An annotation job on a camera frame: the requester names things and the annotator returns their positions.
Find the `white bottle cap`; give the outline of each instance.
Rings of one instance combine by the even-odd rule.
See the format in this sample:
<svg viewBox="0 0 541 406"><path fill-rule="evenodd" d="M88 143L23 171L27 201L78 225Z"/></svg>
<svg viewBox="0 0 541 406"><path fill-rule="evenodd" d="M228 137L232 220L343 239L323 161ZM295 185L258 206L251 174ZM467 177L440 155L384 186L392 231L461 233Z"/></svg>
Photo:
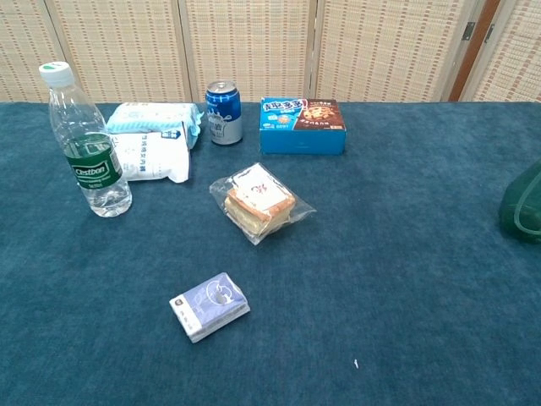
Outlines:
<svg viewBox="0 0 541 406"><path fill-rule="evenodd" d="M49 87L63 87L75 83L74 73L67 62L50 62L40 66L40 75Z"/></svg>

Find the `green bottle label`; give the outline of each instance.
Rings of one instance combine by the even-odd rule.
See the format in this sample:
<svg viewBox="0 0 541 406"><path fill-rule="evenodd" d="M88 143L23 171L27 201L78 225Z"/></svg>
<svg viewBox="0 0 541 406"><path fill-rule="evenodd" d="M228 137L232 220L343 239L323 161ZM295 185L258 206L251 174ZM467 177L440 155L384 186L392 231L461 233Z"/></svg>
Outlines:
<svg viewBox="0 0 541 406"><path fill-rule="evenodd" d="M122 176L122 167L107 134L88 133L71 140L64 154L82 188L106 188Z"/></svg>

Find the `plastic bottle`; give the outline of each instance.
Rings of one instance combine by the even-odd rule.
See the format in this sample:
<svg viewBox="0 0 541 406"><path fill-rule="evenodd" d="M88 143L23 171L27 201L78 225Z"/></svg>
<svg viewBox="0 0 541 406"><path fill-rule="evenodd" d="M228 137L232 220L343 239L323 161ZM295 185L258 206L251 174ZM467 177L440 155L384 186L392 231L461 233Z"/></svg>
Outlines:
<svg viewBox="0 0 541 406"><path fill-rule="evenodd" d="M500 204L500 226L518 239L541 243L541 161L507 187Z"/></svg>
<svg viewBox="0 0 541 406"><path fill-rule="evenodd" d="M49 85L52 131L90 209L101 217L124 213L132 204L132 194L100 111L75 84L67 63L45 63L40 75Z"/></svg>

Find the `packaged snack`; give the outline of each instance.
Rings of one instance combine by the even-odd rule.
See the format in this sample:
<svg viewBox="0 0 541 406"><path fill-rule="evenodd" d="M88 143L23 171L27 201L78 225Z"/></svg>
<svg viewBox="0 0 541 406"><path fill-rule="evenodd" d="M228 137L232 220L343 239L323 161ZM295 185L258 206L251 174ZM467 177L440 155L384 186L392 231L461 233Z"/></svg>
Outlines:
<svg viewBox="0 0 541 406"><path fill-rule="evenodd" d="M112 134L111 139L126 180L188 180L189 150L182 126L160 133Z"/></svg>
<svg viewBox="0 0 541 406"><path fill-rule="evenodd" d="M336 100L264 97L260 143L264 154L340 155L346 125Z"/></svg>
<svg viewBox="0 0 541 406"><path fill-rule="evenodd" d="M260 163L216 180L210 193L254 245L315 211Z"/></svg>
<svg viewBox="0 0 541 406"><path fill-rule="evenodd" d="M110 134L178 130L183 124L191 150L199 136L202 112L193 103L123 103L107 121Z"/></svg>
<svg viewBox="0 0 541 406"><path fill-rule="evenodd" d="M250 311L243 292L225 272L169 300L192 343Z"/></svg>

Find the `can lid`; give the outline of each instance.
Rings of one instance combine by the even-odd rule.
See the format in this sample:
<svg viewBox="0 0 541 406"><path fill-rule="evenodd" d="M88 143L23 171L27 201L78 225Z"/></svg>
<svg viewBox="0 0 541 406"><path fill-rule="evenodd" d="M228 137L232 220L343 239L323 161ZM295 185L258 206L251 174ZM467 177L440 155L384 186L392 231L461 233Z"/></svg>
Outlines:
<svg viewBox="0 0 541 406"><path fill-rule="evenodd" d="M64 61L44 63L40 66L40 75L49 87L69 86L75 83L74 73Z"/></svg>
<svg viewBox="0 0 541 406"><path fill-rule="evenodd" d="M206 88L210 93L216 94L229 93L230 91L237 89L235 82L232 80L217 80L216 82L212 82Z"/></svg>

